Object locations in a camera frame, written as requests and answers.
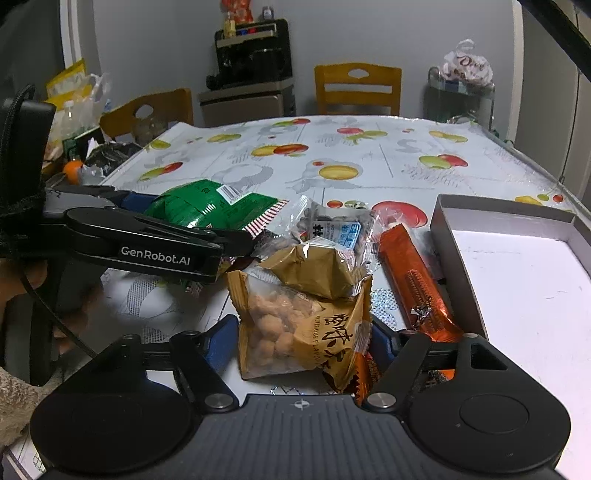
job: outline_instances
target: white wall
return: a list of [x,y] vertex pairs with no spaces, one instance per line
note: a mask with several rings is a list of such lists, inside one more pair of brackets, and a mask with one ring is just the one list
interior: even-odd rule
[[[300,114],[316,111],[315,65],[365,61],[402,68],[401,114],[422,116],[428,68],[472,38],[495,72],[496,124],[504,137],[513,78],[512,0],[252,0],[255,18],[265,4],[290,23]],[[94,13],[102,70],[113,74],[114,105],[157,90],[206,89],[215,65],[213,34],[222,23],[216,0],[169,0],[165,8],[158,0],[97,0]]]
[[422,116],[429,67],[471,38],[494,71],[496,125],[504,138],[513,80],[511,0],[281,0],[276,10],[290,23],[300,112],[315,109],[315,65],[364,61],[402,68],[400,113]]

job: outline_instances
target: metal screw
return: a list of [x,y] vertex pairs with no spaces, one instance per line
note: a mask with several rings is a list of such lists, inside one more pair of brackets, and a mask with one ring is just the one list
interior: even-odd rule
[[232,397],[225,393],[212,393],[205,398],[205,405],[209,408],[214,408],[215,410],[228,408],[232,405],[232,402]]
[[376,408],[390,408],[396,403],[396,397],[386,392],[372,393],[368,397],[368,403]]

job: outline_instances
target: table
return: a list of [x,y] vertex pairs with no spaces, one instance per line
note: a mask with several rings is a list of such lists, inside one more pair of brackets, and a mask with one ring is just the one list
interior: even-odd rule
[[[266,119],[213,129],[177,124],[106,179],[118,189],[161,194],[198,179],[242,192],[293,200],[302,194],[331,207],[364,205],[395,212],[436,273],[429,221],[439,193],[497,197],[588,212],[555,179],[476,124],[447,125],[390,116],[310,116]],[[206,330],[235,313],[225,284],[199,298],[147,275],[109,270],[105,301],[91,318],[85,341],[100,350],[125,333],[164,341],[186,329]],[[374,275],[375,313],[394,329],[403,318],[381,270]],[[174,388],[169,372],[150,378]],[[247,393],[330,393],[318,372],[242,381],[233,360],[223,376],[242,402]],[[9,456],[30,478],[42,466],[25,435]]]

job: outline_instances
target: barcode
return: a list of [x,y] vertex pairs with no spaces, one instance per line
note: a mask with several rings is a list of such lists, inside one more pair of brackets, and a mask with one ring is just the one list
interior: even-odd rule
[[243,199],[247,193],[241,193],[230,185],[222,185],[216,190],[224,200],[230,205],[234,205],[238,200]]

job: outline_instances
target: wooden chair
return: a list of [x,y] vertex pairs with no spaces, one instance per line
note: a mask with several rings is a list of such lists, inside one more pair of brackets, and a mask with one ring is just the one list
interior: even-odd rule
[[166,122],[185,122],[193,124],[193,101],[191,90],[179,88],[172,92],[153,93],[131,100],[112,112],[105,113],[100,117],[100,127],[111,138],[129,134],[134,123],[138,121],[135,117],[138,110],[144,105],[153,108],[154,115]]
[[[364,70],[367,76],[351,76],[353,70]],[[314,69],[316,78],[316,102],[318,113],[342,114],[329,112],[327,105],[378,105],[389,106],[390,115],[400,114],[400,91],[402,88],[402,70],[395,67],[382,67],[370,63],[342,63],[338,65],[318,65]],[[327,84],[383,85],[392,87],[391,93],[352,92],[349,90],[326,91]]]

